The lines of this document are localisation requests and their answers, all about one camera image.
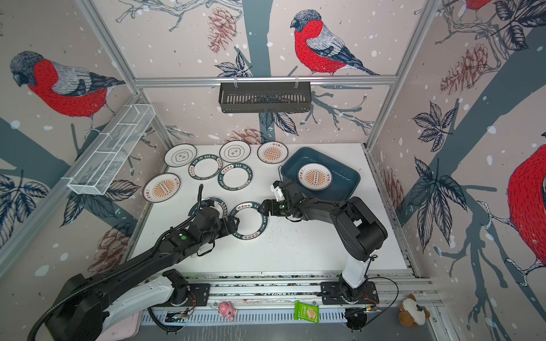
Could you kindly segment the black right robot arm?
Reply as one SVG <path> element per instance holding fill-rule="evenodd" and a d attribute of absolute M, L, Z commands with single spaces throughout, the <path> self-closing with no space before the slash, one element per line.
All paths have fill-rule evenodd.
<path fill-rule="evenodd" d="M 371 209 L 359 198 L 332 201 L 309 197 L 293 181 L 276 181 L 271 186 L 275 198 L 264 200 L 258 211 L 265 217 L 287 217 L 293 222 L 320 221 L 332 224 L 348 252 L 341 283 L 349 289 L 362 288 L 375 252 L 388 232 Z"/>

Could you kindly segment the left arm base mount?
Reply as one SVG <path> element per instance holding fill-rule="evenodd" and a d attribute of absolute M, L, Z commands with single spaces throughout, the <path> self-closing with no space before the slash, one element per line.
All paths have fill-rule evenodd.
<path fill-rule="evenodd" d="M 168 307 L 205 307 L 208 304 L 210 284 L 178 286 L 166 301 Z"/>

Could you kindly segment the large green rim plate back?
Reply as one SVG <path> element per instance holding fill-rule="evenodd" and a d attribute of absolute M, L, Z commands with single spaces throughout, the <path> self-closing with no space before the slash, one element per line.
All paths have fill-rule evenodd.
<path fill-rule="evenodd" d="M 218 174 L 218 184 L 224 190 L 237 191 L 250 185 L 253 170 L 245 163 L 232 163 Z"/>

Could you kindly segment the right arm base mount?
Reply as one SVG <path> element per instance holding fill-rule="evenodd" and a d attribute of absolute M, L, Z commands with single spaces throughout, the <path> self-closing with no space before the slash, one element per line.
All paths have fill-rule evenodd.
<path fill-rule="evenodd" d="M 324 305 L 378 305 L 375 283 L 365 281 L 358 288 L 351 288 L 341 277 L 338 281 L 320 283 L 318 296 Z"/>

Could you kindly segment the dark teal plastic bin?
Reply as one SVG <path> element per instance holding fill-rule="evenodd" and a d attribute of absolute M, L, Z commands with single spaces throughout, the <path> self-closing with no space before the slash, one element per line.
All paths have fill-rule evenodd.
<path fill-rule="evenodd" d="M 350 199 L 361 181 L 356 170 L 309 147 L 296 151 L 281 167 L 281 175 L 305 196 L 330 201 Z"/>

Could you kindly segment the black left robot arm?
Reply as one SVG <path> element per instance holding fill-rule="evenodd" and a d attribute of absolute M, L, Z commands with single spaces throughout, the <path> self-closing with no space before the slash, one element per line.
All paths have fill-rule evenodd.
<path fill-rule="evenodd" d="M 189 283 L 174 265 L 237 232 L 239 223 L 237 217 L 221 218 L 212 207 L 201 208 L 135 258 L 102 274 L 70 278 L 28 339 L 45 325 L 54 340 L 96 340 L 110 325 L 145 308 L 169 300 L 182 305 L 191 297 Z"/>

